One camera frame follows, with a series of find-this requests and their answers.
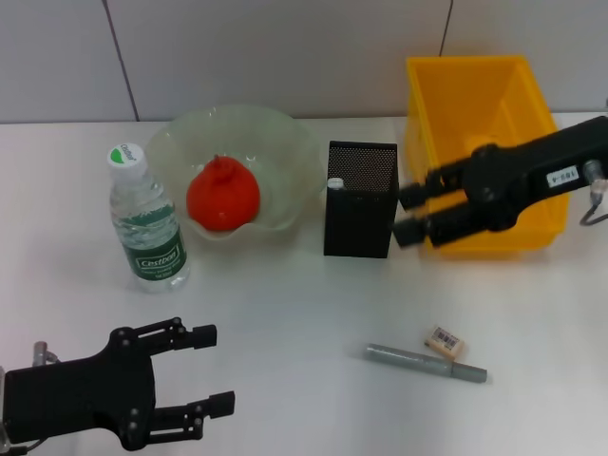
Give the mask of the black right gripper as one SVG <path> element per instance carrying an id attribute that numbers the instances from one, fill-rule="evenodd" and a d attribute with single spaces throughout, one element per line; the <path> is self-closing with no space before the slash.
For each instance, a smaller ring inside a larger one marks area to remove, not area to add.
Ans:
<path id="1" fill-rule="evenodd" d="M 596 189 L 606 178 L 607 118 L 598 116 L 517 146 L 490 144 L 470 159 L 430 170 L 423 182 L 399 189 L 404 210 L 462 188 L 467 202 L 396 221 L 392 233 L 405 248 L 427 240 L 440 247 L 483 231 L 501 232 L 529 206 L 584 186 Z"/>

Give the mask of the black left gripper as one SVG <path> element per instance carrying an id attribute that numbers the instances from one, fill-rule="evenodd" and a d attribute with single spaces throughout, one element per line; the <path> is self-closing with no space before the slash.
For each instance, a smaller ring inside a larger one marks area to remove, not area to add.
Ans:
<path id="1" fill-rule="evenodd" d="M 102 428 L 124 449 L 203 437 L 204 421 L 235 412 L 233 390 L 181 406 L 156 407 L 150 354 L 207 349 L 215 325 L 188 330 L 179 317 L 113 331 L 98 353 L 6 374 L 2 423 L 13 444 Z"/>

